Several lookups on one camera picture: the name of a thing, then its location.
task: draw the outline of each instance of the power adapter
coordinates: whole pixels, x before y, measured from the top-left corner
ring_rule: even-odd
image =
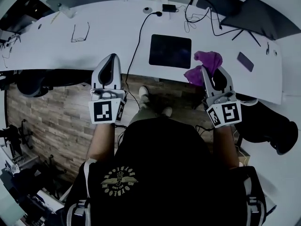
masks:
[[[175,13],[177,10],[175,5],[170,5],[170,4],[162,4],[162,11],[163,12],[170,12],[170,13]]]

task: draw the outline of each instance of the person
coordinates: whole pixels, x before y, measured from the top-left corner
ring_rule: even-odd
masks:
[[[239,167],[230,127],[214,130],[210,154],[193,126],[170,119],[172,109],[159,116],[152,110],[146,87],[139,90],[140,110],[124,132],[114,155],[111,124],[98,124],[84,164],[65,204],[66,212],[79,200],[90,202],[91,225],[185,223],[241,224],[238,184],[231,171]],[[246,195],[239,196],[245,200]],[[84,225],[81,218],[73,224]]]

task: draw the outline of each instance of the black t-shirt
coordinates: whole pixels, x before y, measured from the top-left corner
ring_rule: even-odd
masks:
[[[228,205],[225,174],[191,125],[167,118],[134,122],[111,162],[90,165],[92,225],[211,225]],[[82,165],[65,208],[86,198]]]

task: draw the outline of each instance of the purple cloth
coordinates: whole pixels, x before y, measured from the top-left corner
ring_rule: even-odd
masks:
[[[219,53],[210,51],[198,51],[194,54],[194,60],[199,60],[209,71],[209,76],[213,76],[215,70],[222,65],[222,56]],[[184,76],[191,84],[203,86],[203,78],[201,74],[202,66],[198,65],[194,69],[188,70]]]

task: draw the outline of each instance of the backpack strap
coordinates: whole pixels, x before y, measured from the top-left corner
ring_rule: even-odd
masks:
[[[244,186],[246,190],[246,196],[247,196],[247,202],[246,202],[246,208],[247,208],[247,220],[246,220],[246,226],[251,225],[251,216],[253,213],[260,213],[260,220],[258,223],[258,226],[262,226],[263,220],[264,220],[264,205],[263,203],[257,199],[257,197],[251,195],[252,191],[252,181],[251,178],[248,178],[244,181]]]
[[[91,226],[91,205],[90,205],[90,193],[88,188],[88,177],[89,177],[89,168],[91,163],[97,162],[95,159],[89,158],[84,164],[84,173],[86,179],[86,188],[87,188],[87,198],[84,200],[79,200],[78,203],[73,204],[67,213],[67,226],[71,226],[71,220],[73,215],[78,217],[85,217],[86,223],[85,226]]]

